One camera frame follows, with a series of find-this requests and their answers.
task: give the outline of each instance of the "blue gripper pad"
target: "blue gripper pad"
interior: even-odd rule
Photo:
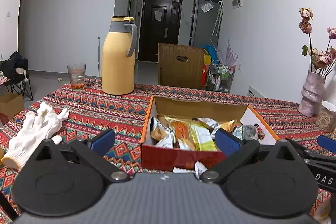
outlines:
[[[216,132],[215,143],[226,157],[238,151],[244,144],[242,140],[221,128]]]
[[[330,152],[336,154],[336,141],[334,141],[333,139],[321,135],[317,138],[317,144],[320,147],[323,147],[329,150]]]
[[[93,139],[88,140],[87,146],[98,153],[100,156],[104,157],[107,152],[114,146],[116,140],[115,133],[113,129],[108,129]]]

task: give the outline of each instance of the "brown cardboard box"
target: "brown cardboard box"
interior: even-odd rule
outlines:
[[[204,49],[159,43],[159,85],[201,89]]]
[[[261,144],[275,144],[279,139],[260,115],[248,105],[226,105],[207,101],[183,101],[152,96],[147,110],[141,138],[142,168],[172,171],[174,167],[194,169],[196,161],[210,168],[225,159],[221,151],[187,151],[178,148],[160,148],[152,143],[150,124],[152,117],[162,120],[163,116],[191,120],[208,117],[219,123],[237,120],[241,124],[258,124],[265,133]]]
[[[7,116],[8,120],[24,109],[22,95],[8,92],[0,96],[0,113]]]

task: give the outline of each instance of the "black round disc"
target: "black round disc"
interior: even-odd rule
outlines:
[[[63,217],[91,207],[101,197],[103,180],[92,168],[71,163],[53,167],[47,162],[15,181],[13,196],[24,212]]]
[[[234,171],[225,184],[229,200],[248,213],[288,218],[308,213],[318,185],[301,162],[263,161]]]

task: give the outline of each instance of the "table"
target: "table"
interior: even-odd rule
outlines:
[[[263,117],[279,138],[290,137],[306,147],[323,155],[333,155],[317,145],[319,135],[323,133],[315,125],[315,117],[308,118],[298,112],[298,104],[264,98],[253,98],[186,88],[173,88],[159,85],[135,85],[132,93],[122,96],[105,94],[101,90],[101,81],[86,79],[83,90],[73,91],[69,84],[50,93],[42,100],[20,112],[13,120],[0,129],[0,145],[6,151],[8,141],[20,130],[26,113],[36,111],[39,104],[45,101],[56,113],[64,107],[70,111],[69,118],[63,122],[58,132],[65,143],[79,137],[93,138],[101,131],[112,128],[115,130],[115,146],[105,159],[129,174],[134,172],[156,172],[141,168],[140,139],[146,118],[147,108],[152,95],[165,96],[183,100],[206,100],[227,104],[249,104]],[[17,209],[12,199],[12,185],[17,173],[0,166],[0,187],[2,192]],[[320,190],[312,213],[328,197],[330,193]],[[10,220],[0,209],[0,224]]]

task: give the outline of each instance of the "ceramic vase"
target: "ceramic vase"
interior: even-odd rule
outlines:
[[[303,85],[301,92],[303,98],[298,108],[300,113],[307,117],[313,117],[315,114],[314,105],[322,101],[325,82],[326,78],[324,76],[308,71],[306,83]]]

